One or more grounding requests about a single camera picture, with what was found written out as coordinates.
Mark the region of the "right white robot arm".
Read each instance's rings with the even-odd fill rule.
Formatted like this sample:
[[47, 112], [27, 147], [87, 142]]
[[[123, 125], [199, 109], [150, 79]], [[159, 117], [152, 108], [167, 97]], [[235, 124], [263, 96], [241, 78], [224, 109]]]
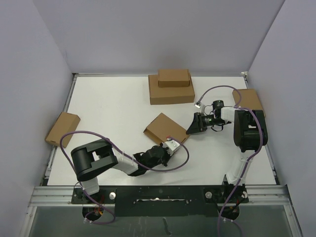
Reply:
[[193, 121], [187, 129], [186, 134], [205, 132], [208, 128], [217, 131], [215, 127], [224, 128], [225, 125], [233, 124], [233, 139], [237, 146], [237, 155], [234, 158], [232, 167], [225, 175], [228, 185], [219, 190], [220, 198], [226, 202], [232, 201], [237, 196], [234, 186], [245, 184], [245, 178], [253, 161], [253, 158], [260, 152], [268, 142], [268, 133], [262, 110], [251, 110], [241, 107], [228, 107], [222, 100], [212, 103], [212, 112], [206, 114], [205, 106], [200, 102], [196, 107], [201, 108], [200, 112], [194, 113]]

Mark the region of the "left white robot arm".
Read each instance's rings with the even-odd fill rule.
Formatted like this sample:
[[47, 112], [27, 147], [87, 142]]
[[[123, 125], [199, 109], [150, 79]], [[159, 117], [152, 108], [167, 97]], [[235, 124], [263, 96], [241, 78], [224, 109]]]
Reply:
[[71, 157], [77, 180], [83, 189], [82, 196], [89, 203], [94, 203], [100, 198], [97, 178], [100, 174], [114, 168], [128, 176], [140, 176], [158, 165], [167, 166], [179, 148], [180, 144], [169, 138], [144, 153], [136, 153], [132, 158], [127, 158], [123, 154], [116, 155], [113, 146], [100, 139], [73, 149]]

